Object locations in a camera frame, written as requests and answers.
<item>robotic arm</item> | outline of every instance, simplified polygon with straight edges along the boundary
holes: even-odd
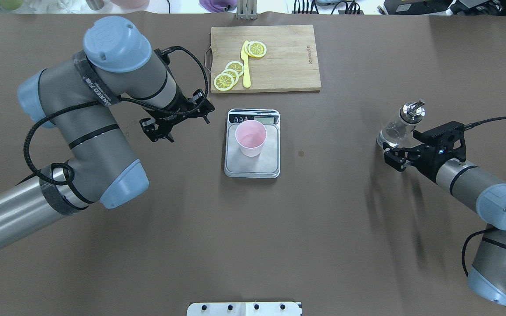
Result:
[[[153,142],[173,142],[173,126],[186,118],[209,123],[206,116],[214,107],[206,98],[208,87],[190,99],[183,95],[167,66],[174,50],[190,54],[181,47],[154,53],[133,23],[108,16],[87,30],[83,50],[72,60],[20,85],[18,100],[37,122],[28,140],[37,126],[57,126],[74,157],[36,170],[25,144],[27,164],[36,176],[0,194],[0,249],[93,202],[116,208],[147,189],[146,173],[109,106],[121,101],[144,106],[152,118],[140,125]],[[135,100],[118,97],[123,93]]]
[[[471,127],[448,122],[427,132],[414,131],[414,138],[423,144],[394,148],[383,143],[384,158],[400,172],[415,166],[488,223],[468,286],[479,296],[506,306],[506,182],[466,160],[464,131]]]

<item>wooden cutting board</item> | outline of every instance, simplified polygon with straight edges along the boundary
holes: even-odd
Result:
[[[241,60],[245,40],[267,45],[262,58],[249,58],[251,87],[243,88],[242,79],[228,91],[219,91],[213,79],[232,60]],[[211,35],[212,93],[319,91],[318,52],[315,48],[313,25],[229,26],[214,27]]]

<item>light blue cap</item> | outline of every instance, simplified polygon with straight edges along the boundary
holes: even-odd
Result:
[[[142,194],[148,186],[146,172],[136,159],[112,182],[99,201],[105,208],[116,208]]]
[[[506,230],[506,183],[486,188],[476,200],[476,213],[487,223]]]
[[[506,294],[496,288],[473,266],[468,274],[468,287],[482,298],[506,306]]]
[[[95,66],[107,72],[131,72],[152,54],[151,45],[130,20],[107,16],[85,32],[83,50]]]
[[[42,110],[40,96],[38,95],[38,82],[44,70],[46,69],[40,70],[40,72],[37,72],[37,74],[25,80],[17,89],[17,99],[22,110],[28,114],[34,122],[38,122],[46,117],[44,110]],[[53,128],[56,126],[48,121],[42,124],[42,127]]]

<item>lemon slice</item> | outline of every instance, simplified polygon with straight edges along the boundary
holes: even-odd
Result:
[[[233,70],[233,69],[226,69],[221,73],[222,74],[229,74],[233,78],[233,85],[235,86],[235,84],[237,84],[237,80],[239,80],[239,72],[237,72],[236,70]]]
[[[233,77],[227,73],[221,73],[214,78],[214,86],[220,91],[230,90],[234,84]]]
[[[231,62],[228,62],[228,64],[225,66],[226,69],[233,69],[237,71],[238,76],[243,75],[243,64],[241,64],[240,61],[233,60]]]
[[[267,53],[267,46],[262,42],[249,42],[247,45],[247,54],[254,58],[261,58]]]

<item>purple object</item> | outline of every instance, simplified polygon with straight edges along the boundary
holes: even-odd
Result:
[[[200,0],[199,2],[210,12],[225,12],[229,7],[237,6],[237,0]]]

